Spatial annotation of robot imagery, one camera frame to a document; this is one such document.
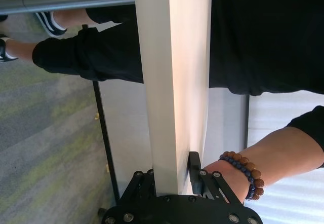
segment shoe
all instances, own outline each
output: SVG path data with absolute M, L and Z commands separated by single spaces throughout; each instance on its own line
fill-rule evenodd
M 65 30 L 61 30 L 58 29 L 54 24 L 53 24 L 53 20 L 52 20 L 52 14 L 51 12 L 39 12 L 39 13 L 35 13 L 35 15 L 37 16 L 37 18 L 39 19 L 40 23 L 42 24 L 42 27 L 44 28 L 44 30 L 46 31 L 46 33 L 52 37 L 57 37 L 57 36 L 61 36 L 63 34 L 66 33 L 66 29 Z
M 0 63 L 17 60 L 18 58 L 9 58 L 6 55 L 6 42 L 1 38 L 7 38 L 7 36 L 4 34 L 0 34 Z
M 8 15 L 0 15 L 0 22 L 5 21 L 8 18 Z

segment floor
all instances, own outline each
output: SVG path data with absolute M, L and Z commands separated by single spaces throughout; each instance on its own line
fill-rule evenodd
M 32 14 L 0 33 L 48 37 Z M 0 66 L 0 105 L 0 223 L 100 223 L 114 203 L 92 82 L 17 60 Z

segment ankle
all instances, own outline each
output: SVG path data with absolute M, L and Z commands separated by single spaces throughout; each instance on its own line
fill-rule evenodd
M 22 43 L 9 39 L 6 41 L 6 52 L 13 57 L 32 61 L 32 54 L 36 45 L 36 43 Z
M 12 47 L 14 46 L 13 44 L 15 43 L 15 41 L 10 38 L 1 38 L 1 40 L 5 41 L 5 43 L 6 43 L 6 56 L 10 59 L 17 58 L 16 54 L 12 50 Z
M 53 15 L 53 20 L 56 22 L 57 25 L 59 25 L 63 29 L 68 28 L 68 22 L 67 22 L 68 17 L 66 16 L 66 12 L 61 10 L 54 11 L 52 15 Z

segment brown bead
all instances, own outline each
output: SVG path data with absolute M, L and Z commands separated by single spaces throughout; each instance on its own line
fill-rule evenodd
M 251 176 L 254 179 L 259 179 L 262 176 L 262 174 L 261 174 L 261 172 L 259 170 L 253 170 L 251 172 Z
M 233 159 L 234 159 L 235 161 L 238 161 L 238 160 L 241 159 L 241 158 L 242 158 L 241 154 L 235 154 L 235 155 L 233 156 Z
M 260 198 L 260 196 L 258 196 L 258 195 L 254 195 L 254 196 L 252 197 L 253 200 L 258 200 L 259 198 Z
M 249 162 L 246 164 L 245 168 L 252 172 L 255 169 L 255 165 L 252 162 Z
M 246 157 L 242 157 L 239 162 L 242 164 L 242 165 L 246 165 L 247 163 L 249 163 L 249 159 L 246 158 Z
M 235 155 L 235 152 L 230 152 L 230 153 L 228 153 L 228 157 L 233 158 L 234 155 Z
M 258 196 L 261 196 L 264 194 L 264 190 L 261 188 L 256 188 L 254 193 Z
M 264 187 L 264 181 L 259 178 L 259 179 L 254 181 L 254 185 L 257 188 L 263 188 Z

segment black sleeve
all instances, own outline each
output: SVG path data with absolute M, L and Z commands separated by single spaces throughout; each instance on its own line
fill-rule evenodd
M 289 127 L 295 127 L 312 137 L 324 151 L 324 107 L 317 106 L 313 111 L 293 119 Z

